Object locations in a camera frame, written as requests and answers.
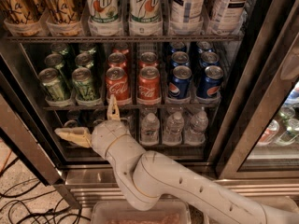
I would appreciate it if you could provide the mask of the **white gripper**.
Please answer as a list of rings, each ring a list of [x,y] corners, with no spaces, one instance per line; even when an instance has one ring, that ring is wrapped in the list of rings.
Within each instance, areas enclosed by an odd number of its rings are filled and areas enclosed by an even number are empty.
[[[109,147],[122,136],[129,134],[126,126],[120,121],[120,111],[114,94],[110,95],[107,119],[93,129],[92,135],[86,127],[57,128],[55,133],[80,147],[92,146],[92,149],[104,159]]]

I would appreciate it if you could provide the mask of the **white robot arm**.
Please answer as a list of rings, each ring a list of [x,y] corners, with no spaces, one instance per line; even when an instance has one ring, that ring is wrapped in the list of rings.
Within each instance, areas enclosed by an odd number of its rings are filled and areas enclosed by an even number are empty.
[[[128,203],[150,210],[164,194],[173,195],[220,224],[299,224],[299,214],[256,203],[184,167],[164,154],[147,151],[121,122],[112,97],[107,120],[86,127],[57,128],[55,133],[81,147],[90,147],[113,168]]]

